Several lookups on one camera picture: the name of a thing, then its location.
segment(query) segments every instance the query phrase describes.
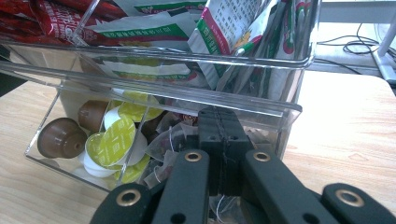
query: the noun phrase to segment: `tea bag string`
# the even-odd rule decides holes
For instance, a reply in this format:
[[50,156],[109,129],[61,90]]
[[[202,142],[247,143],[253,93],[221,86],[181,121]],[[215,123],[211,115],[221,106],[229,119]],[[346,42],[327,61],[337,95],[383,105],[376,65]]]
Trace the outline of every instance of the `tea bag string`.
[[175,152],[175,150],[173,148],[173,143],[172,143],[172,126],[169,127],[169,143],[171,145],[172,151]]
[[155,178],[157,179],[157,181],[158,181],[159,183],[161,183],[160,178],[157,176],[157,170],[158,170],[158,168],[160,168],[160,166],[158,166],[158,165],[154,167],[154,175],[155,175]]

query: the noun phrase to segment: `yellow coffee capsule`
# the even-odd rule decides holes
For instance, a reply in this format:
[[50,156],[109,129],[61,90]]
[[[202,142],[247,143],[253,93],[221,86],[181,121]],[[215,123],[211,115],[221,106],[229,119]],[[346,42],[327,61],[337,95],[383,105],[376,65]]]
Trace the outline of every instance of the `yellow coffee capsule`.
[[134,142],[134,121],[123,118],[114,122],[103,135],[97,149],[97,162],[106,168],[116,164]]
[[[132,100],[136,100],[137,102],[145,103],[149,102],[152,105],[158,105],[159,102],[153,96],[149,97],[145,93],[135,92],[135,91],[125,91],[123,93],[124,96],[131,98]],[[143,115],[146,112],[146,106],[132,104],[128,102],[124,102],[119,109],[119,116],[121,118],[130,118],[134,122],[140,122],[143,118]],[[150,108],[148,114],[146,115],[146,120],[155,119],[161,115],[163,111],[157,108]]]
[[[133,166],[128,166],[125,170],[125,173],[122,177],[121,182],[126,184],[126,183],[132,183],[134,181],[136,181],[139,176],[141,176],[143,174],[143,171],[145,170],[146,166],[149,164],[149,159],[150,156],[149,155],[145,155],[142,160],[140,160],[140,162],[138,162],[137,164],[133,165]],[[114,177],[116,179],[120,178],[120,171],[117,171],[114,174]]]

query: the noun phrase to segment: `tea bag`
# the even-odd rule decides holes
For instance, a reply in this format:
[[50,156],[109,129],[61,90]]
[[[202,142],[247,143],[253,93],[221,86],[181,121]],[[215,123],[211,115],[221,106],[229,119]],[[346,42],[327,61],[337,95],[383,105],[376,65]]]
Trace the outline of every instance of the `tea bag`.
[[149,174],[146,178],[144,178],[144,181],[148,185],[149,189],[153,188],[154,186],[163,182],[169,177],[172,172],[177,155],[178,152],[171,150],[166,151],[164,155],[163,165],[155,166],[153,172]]
[[183,121],[169,130],[160,133],[146,148],[146,153],[157,161],[164,161],[167,150],[179,152],[185,149],[187,135],[198,134],[198,127],[189,125]]

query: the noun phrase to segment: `snack package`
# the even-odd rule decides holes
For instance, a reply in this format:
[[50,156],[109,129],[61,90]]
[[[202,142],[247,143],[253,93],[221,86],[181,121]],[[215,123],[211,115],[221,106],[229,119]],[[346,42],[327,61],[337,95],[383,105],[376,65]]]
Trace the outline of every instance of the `snack package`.
[[[55,0],[55,2],[71,7],[80,12],[85,12],[89,8],[92,0]],[[106,1],[100,1],[93,14],[107,20],[117,20],[127,16],[122,9]]]
[[[76,30],[83,13],[70,7],[64,7],[47,0],[31,0],[30,7],[35,14],[42,31],[46,36],[70,40]],[[87,25],[104,22],[91,16]],[[91,30],[84,29],[82,39],[87,42],[101,42],[101,37]]]
[[[268,33],[267,27],[269,27],[274,19],[277,9],[278,0],[271,0],[270,2],[262,3],[262,12],[250,24],[247,31],[238,39],[235,46],[233,46],[233,52],[235,56],[253,56],[261,57],[262,51],[266,44],[262,41],[262,37]],[[250,74],[254,67],[252,66],[237,66],[229,65],[223,76],[219,79],[216,91],[227,91],[224,90],[226,85],[233,85],[229,89],[233,89],[231,92],[239,93],[245,84],[248,82]]]
[[67,44],[60,39],[45,36],[36,21],[26,20],[7,13],[0,14],[0,37],[4,40],[28,44]]
[[35,21],[29,7],[29,0],[0,0],[0,12]]
[[14,35],[19,33],[36,36],[43,35],[40,25],[36,21],[26,20],[7,13],[0,14],[0,31],[10,32]]
[[114,2],[117,3],[128,16],[157,14],[178,8],[203,10],[206,4],[206,1],[203,0],[115,0]]
[[[194,53],[233,53],[238,39],[248,30],[261,8],[260,0],[217,0],[207,1],[197,28],[188,43]],[[225,66],[213,63],[199,63],[212,90],[217,86]]]
[[145,46],[188,50],[187,40],[195,21],[187,10],[165,11],[155,15],[124,17],[88,26],[105,36],[112,46]]

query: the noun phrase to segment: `black plastic part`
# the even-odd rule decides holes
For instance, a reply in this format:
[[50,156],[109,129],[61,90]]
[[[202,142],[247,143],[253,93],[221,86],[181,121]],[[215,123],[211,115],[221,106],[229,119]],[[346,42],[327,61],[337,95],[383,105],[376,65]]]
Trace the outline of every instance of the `black plastic part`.
[[241,209],[247,223],[270,224],[267,214],[260,207],[243,198],[241,198]]
[[[121,206],[117,203],[117,198],[125,190],[137,190],[140,199],[131,206]],[[151,200],[149,189],[138,184],[125,184],[113,189],[99,205],[91,219],[91,224],[107,223],[145,223],[145,213]]]
[[214,106],[198,117],[199,148],[210,156],[210,195],[241,195],[241,161],[253,145],[239,119],[232,110]]
[[271,223],[338,223],[271,151],[250,150],[243,169]]
[[341,223],[396,223],[396,217],[361,189],[347,184],[324,188],[321,202]]
[[206,223],[208,172],[209,156],[204,151],[180,152],[152,223]]

